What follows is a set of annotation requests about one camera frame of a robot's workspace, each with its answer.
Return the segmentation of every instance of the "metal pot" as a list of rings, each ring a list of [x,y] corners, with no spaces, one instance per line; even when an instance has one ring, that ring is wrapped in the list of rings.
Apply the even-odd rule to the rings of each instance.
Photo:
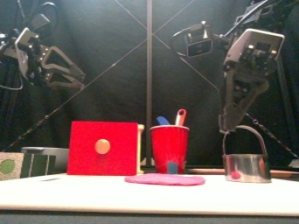
[[[224,164],[226,180],[252,183],[272,183],[272,173],[268,161],[268,147],[264,137],[258,131],[246,125],[240,125],[237,129],[250,130],[258,137],[264,154],[226,154],[226,138],[224,137]]]

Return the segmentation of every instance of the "pink towel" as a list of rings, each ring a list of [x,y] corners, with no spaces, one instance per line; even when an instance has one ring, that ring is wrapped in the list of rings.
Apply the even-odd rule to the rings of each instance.
[[[174,174],[147,173],[138,176],[127,176],[126,182],[162,186],[200,186],[206,179],[200,176],[178,176]]]

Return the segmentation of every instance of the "red plastic cup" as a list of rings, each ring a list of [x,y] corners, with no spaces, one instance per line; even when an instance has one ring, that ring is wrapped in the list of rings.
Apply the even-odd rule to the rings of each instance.
[[[184,174],[190,129],[178,125],[151,128],[155,169],[159,173]]]

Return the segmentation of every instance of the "black backdrop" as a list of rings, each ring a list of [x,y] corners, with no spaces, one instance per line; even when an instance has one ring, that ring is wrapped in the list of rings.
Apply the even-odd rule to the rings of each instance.
[[[22,1],[25,15],[34,4]],[[184,28],[208,21],[214,33],[226,33],[250,1],[237,0],[55,0],[45,13],[57,24],[53,35],[42,42],[58,46],[86,73],[86,89],[37,87],[25,83],[18,92],[0,90],[0,146],[10,143],[75,95],[71,101],[26,136],[10,151],[25,146],[69,148],[71,121],[114,121],[146,124],[143,158],[150,153],[149,129],[155,118],[173,123],[177,111],[188,109],[186,126],[192,128],[189,165],[222,165],[222,138],[218,116],[222,62],[225,54],[214,49],[205,57],[184,61],[170,50],[170,38]],[[0,32],[23,29],[18,1],[0,0]],[[298,13],[288,21],[284,50],[286,84],[281,74],[270,77],[272,87],[261,95],[249,113],[274,132],[284,143],[298,151]],[[14,63],[0,67],[2,84],[14,85]],[[244,124],[256,127],[246,118]],[[261,153],[258,140],[238,131],[229,140],[229,149]],[[281,145],[261,132],[272,165],[289,165],[293,157]]]

